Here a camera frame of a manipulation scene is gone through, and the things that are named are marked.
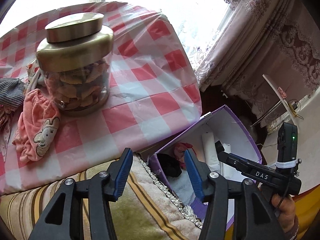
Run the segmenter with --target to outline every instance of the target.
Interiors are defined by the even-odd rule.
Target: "purple box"
[[[173,156],[174,145],[179,142],[185,142],[193,145],[193,149],[197,153],[197,158],[204,162],[205,158],[201,138],[201,135],[204,132],[213,132],[215,141],[220,140],[221,143],[230,144],[231,152],[233,154],[258,163],[262,162],[261,154],[247,129],[229,107],[222,106],[214,112],[202,116],[198,122],[190,126],[150,157],[148,162],[149,167],[171,190],[173,190],[172,186],[163,173],[157,154],[164,153]],[[244,178],[245,177],[242,176],[239,171],[234,169],[227,179],[242,181]],[[203,220],[207,206],[201,203],[197,198],[189,205],[193,208],[195,214]],[[229,200],[228,223],[226,229],[233,223],[233,215],[234,200]]]

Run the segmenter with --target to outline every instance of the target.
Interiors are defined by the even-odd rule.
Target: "pink curtain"
[[[268,74],[300,100],[320,84],[320,31],[300,0],[241,0],[214,48],[196,70],[200,89],[222,84],[260,117],[279,99]],[[261,125],[284,112],[279,107]]]

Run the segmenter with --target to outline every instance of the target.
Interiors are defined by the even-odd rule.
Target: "checkered tablecloth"
[[[99,12],[115,33],[111,91],[95,113],[63,116],[50,150],[38,162],[19,161],[11,141],[0,158],[0,194],[45,185],[120,156],[125,147],[144,148],[199,120],[201,100],[183,47],[161,13],[127,3],[91,3],[34,17],[0,39],[0,77],[27,77],[26,66],[53,20],[79,12]]]

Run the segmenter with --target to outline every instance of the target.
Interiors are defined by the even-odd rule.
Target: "blue gripper pad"
[[[209,197],[214,192],[213,186],[208,181],[208,174],[210,173],[208,165],[200,162],[192,149],[184,152],[184,160],[196,197],[202,202],[208,202]]]
[[[122,196],[125,184],[133,162],[133,152],[130,148],[125,148],[120,159],[112,162],[108,168],[110,172],[110,184],[114,183],[113,199],[117,201]]]

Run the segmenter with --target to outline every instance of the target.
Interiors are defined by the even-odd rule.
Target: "metal rod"
[[[270,114],[273,110],[275,110],[279,105],[281,105],[281,100],[279,100],[279,102],[277,102],[274,106],[272,106],[268,111],[266,111],[253,125],[251,125],[250,127],[254,127],[255,125],[257,125],[258,123],[260,123],[263,119],[265,119],[267,117],[268,114]]]

